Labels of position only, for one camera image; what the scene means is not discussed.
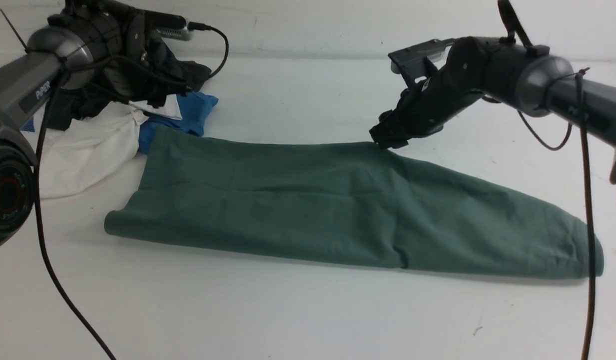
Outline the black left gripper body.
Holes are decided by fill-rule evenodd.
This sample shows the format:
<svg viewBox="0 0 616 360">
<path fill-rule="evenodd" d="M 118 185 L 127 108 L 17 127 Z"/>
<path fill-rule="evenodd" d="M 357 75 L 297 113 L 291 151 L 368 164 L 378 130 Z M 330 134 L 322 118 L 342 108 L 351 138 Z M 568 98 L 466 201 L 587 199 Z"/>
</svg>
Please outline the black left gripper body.
<svg viewBox="0 0 616 360">
<path fill-rule="evenodd" d="M 146 25 L 146 11 L 148 10 L 106 10 L 106 13 L 119 24 L 122 47 L 119 53 L 113 56 L 111 63 L 106 66 L 104 72 L 113 89 L 120 91 L 122 95 L 133 96 L 137 90 L 132 86 L 134 78 L 130 72 L 122 69 L 121 65 L 124 64 L 141 71 L 141 74 L 147 78 L 153 78 L 165 84 L 186 85 L 184 82 L 174 82 L 158 76 L 146 60 L 150 41 L 162 40 L 162 38 L 151 36 L 150 29 Z"/>
</svg>

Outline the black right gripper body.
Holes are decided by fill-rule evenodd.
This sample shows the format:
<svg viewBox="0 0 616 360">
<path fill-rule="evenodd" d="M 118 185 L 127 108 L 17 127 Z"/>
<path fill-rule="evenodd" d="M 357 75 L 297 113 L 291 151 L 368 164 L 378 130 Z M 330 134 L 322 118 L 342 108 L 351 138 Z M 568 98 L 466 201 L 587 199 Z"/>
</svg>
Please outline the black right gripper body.
<svg viewBox="0 0 616 360">
<path fill-rule="evenodd" d="M 447 121 L 480 100 L 477 89 L 463 66 L 443 66 L 422 85 L 401 96 L 391 111 L 408 139 L 426 138 L 440 132 Z"/>
</svg>

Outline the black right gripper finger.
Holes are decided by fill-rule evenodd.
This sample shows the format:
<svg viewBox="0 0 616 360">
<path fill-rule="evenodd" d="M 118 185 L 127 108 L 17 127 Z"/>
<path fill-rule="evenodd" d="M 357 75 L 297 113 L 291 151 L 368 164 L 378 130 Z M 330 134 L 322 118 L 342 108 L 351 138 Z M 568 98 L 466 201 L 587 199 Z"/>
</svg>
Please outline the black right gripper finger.
<svg viewBox="0 0 616 360">
<path fill-rule="evenodd" d="M 408 137 L 403 136 L 382 136 L 380 138 L 380 148 L 384 150 L 397 150 L 408 146 Z"/>
<path fill-rule="evenodd" d="M 369 130 L 370 136 L 375 144 L 380 146 L 382 136 L 402 137 L 402 127 L 398 123 L 398 118 L 393 112 L 383 112 L 379 116 L 379 123 Z"/>
</svg>

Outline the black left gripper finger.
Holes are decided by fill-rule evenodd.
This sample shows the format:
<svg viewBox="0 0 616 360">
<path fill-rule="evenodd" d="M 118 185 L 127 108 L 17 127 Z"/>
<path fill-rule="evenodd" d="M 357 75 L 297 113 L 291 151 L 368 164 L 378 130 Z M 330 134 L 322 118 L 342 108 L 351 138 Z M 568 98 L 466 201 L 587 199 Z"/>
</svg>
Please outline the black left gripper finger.
<svg viewBox="0 0 616 360">
<path fill-rule="evenodd" d="M 186 96 L 192 91 L 190 86 L 154 85 L 130 98 L 131 104 L 144 104 L 154 109 L 163 107 L 178 107 L 178 96 Z"/>
</svg>

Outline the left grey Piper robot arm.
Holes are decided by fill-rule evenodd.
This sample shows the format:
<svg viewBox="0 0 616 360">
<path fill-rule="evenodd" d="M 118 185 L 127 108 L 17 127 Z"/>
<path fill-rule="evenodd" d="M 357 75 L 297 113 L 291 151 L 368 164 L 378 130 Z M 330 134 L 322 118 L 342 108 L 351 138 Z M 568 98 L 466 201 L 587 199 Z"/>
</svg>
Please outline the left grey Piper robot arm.
<svg viewBox="0 0 616 360">
<path fill-rule="evenodd" d="M 127 104 L 157 107 L 166 96 L 198 91 L 216 71 L 183 63 L 182 71 L 161 64 L 162 39 L 189 41 L 193 31 L 218 30 L 184 16 L 138 9 L 115 0 L 68 0 L 23 43 L 24 55 L 0 67 L 0 246 L 20 230 L 39 196 L 37 148 L 21 128 L 39 109 L 46 122 L 61 91 L 93 91 Z"/>
</svg>

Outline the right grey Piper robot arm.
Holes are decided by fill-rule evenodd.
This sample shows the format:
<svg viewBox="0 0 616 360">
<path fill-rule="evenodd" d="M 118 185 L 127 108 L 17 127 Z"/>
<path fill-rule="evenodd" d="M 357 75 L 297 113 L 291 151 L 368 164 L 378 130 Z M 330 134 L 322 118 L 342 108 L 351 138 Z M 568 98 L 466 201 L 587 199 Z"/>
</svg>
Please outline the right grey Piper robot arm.
<svg viewBox="0 0 616 360">
<path fill-rule="evenodd" d="M 584 79 L 549 47 L 524 47 L 508 38 L 431 39 L 389 54 L 406 88 L 394 109 L 370 130 L 384 149 L 429 137 L 478 100 L 509 105 L 529 117 L 555 114 L 586 128 L 615 150 L 616 87 Z"/>
</svg>

